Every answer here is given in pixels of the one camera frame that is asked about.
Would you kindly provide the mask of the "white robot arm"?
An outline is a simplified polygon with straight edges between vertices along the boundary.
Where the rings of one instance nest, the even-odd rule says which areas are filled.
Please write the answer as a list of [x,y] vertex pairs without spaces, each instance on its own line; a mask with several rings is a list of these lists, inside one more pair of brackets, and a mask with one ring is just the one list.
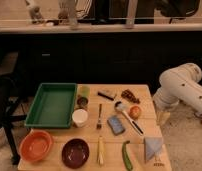
[[202,121],[202,78],[200,67],[194,63],[185,63],[161,73],[160,87],[153,95],[157,124],[163,125],[180,101],[196,110],[196,116]]

